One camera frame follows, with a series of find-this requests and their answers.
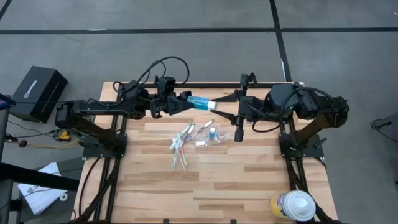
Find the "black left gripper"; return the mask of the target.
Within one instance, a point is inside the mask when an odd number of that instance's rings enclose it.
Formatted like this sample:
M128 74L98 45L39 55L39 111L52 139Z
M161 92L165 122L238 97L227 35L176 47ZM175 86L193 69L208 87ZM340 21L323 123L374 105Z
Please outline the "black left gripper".
M179 94L179 99L174 96L160 96L158 94L150 95L150 114L153 118L161 118L161 112L169 115L175 115L181 113L185 110L192 109L194 107L193 103L189 103L187 100L189 96L192 95L191 91L183 91Z

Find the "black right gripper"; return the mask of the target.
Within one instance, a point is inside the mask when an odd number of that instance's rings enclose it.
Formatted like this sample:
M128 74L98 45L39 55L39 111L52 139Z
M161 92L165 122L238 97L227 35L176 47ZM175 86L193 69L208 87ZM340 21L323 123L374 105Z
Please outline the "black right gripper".
M217 114L223 118L226 118L231 122L232 125L237 126L235 131L236 142L243 141L243 136L244 136L243 124L245 120L249 122L255 122L267 119L267 115L265 114L265 112L261 111L261 106L263 105L263 101L254 96L246 96L246 95L240 96L239 90L235 90L232 94L220 98L213 98L212 101L221 102L221 103L230 103L230 102L239 101L238 115L218 110L211 110L212 113Z

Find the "purple toothbrush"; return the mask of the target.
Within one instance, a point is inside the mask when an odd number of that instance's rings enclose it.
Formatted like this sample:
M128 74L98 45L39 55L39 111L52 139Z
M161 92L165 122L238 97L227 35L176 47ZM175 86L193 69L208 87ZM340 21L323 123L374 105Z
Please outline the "purple toothbrush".
M198 135L200 133L202 133L206 128L210 127L213 124L214 120L211 119L209 120L206 124L204 124L196 133L195 135Z

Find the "clear plastic zip bag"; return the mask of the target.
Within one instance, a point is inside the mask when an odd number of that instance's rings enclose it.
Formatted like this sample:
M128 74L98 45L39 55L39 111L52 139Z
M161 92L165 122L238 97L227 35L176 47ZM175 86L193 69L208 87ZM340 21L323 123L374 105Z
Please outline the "clear plastic zip bag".
M209 139L209 131L212 127L216 128L216 134L214 139ZM223 126L212 127L206 128L202 133L193 138L196 147L213 146L221 144L229 139L229 128Z

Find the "yellow wipes canister white lid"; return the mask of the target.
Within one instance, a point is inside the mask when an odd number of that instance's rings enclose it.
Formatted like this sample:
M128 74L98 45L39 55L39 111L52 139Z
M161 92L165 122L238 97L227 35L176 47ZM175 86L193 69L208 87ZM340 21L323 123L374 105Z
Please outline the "yellow wipes canister white lid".
M315 216L316 203L308 193L292 190L273 196L270 209L279 218L306 222Z

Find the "yellow connector plug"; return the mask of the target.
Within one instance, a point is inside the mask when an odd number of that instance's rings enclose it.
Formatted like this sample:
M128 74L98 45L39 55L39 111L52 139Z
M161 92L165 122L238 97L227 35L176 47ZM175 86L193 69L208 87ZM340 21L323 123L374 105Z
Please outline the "yellow connector plug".
M59 131L56 135L58 141L71 141L71 136L67 130Z

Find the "black cardboard box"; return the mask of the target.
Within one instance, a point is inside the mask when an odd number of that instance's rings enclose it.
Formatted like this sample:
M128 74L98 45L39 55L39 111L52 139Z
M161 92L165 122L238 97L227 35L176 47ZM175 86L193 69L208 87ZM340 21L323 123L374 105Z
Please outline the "black cardboard box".
M12 99L10 114L36 123L46 123L59 101L68 80L56 69L32 66Z

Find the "black stand bar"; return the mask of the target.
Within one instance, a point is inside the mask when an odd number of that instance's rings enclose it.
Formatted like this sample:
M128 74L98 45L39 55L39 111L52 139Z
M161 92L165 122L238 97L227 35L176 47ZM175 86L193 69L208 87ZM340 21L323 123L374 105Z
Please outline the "black stand bar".
M12 180L20 184L38 185L69 191L77 191L80 184L78 180L68 177L39 172L6 163L0 163L0 180Z

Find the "white paper sheets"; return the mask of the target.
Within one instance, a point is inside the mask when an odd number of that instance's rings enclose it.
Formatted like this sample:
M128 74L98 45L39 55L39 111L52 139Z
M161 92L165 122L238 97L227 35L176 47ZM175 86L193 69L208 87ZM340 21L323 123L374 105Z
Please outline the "white paper sheets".
M42 213L63 194L67 193L66 190L32 184L18 184L17 186L34 215Z

